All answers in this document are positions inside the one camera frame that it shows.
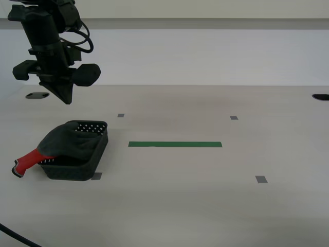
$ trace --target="black cord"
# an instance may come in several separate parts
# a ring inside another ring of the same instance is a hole
[[[84,32],[81,32],[79,30],[73,30],[72,32],[74,32],[76,34],[79,34],[82,37],[84,37],[85,38],[84,41],[81,41],[81,42],[78,42],[78,43],[73,43],[73,42],[68,41],[66,39],[63,39],[63,38],[61,38],[61,40],[63,40],[64,42],[66,42],[67,43],[67,46],[70,46],[72,48],[75,48],[75,49],[77,49],[79,51],[82,51],[84,53],[91,53],[94,50],[94,44],[93,44],[92,40],[90,39],[90,31],[89,31],[88,27],[83,23],[83,21],[81,21],[81,22],[82,22],[82,25],[86,28],[87,34],[85,34]],[[77,46],[77,44],[83,44],[85,42],[88,42],[88,44],[90,46],[90,49],[89,50],[84,49],[84,48],[81,48],[80,46]]]
[[[84,28],[87,30],[87,36],[90,37],[90,31],[89,31],[88,27],[86,26],[86,24],[84,24],[83,21],[81,21],[81,23],[82,23],[82,26],[84,26]],[[84,39],[83,41],[81,41],[81,42],[77,42],[77,43],[74,43],[74,42],[68,41],[68,40],[66,40],[66,39],[64,39],[64,38],[61,38],[61,40],[62,40],[62,41],[65,41],[65,42],[67,42],[67,43],[69,43],[69,44],[73,44],[73,45],[82,45],[82,44],[84,44],[84,43],[87,42],[87,39]]]
[[[40,245],[31,242],[30,240],[22,237],[21,235],[17,234],[16,232],[13,232],[11,229],[5,227],[4,225],[0,224],[0,231],[4,232],[8,236],[18,240],[19,242],[26,244],[27,246],[30,247],[41,247]]]

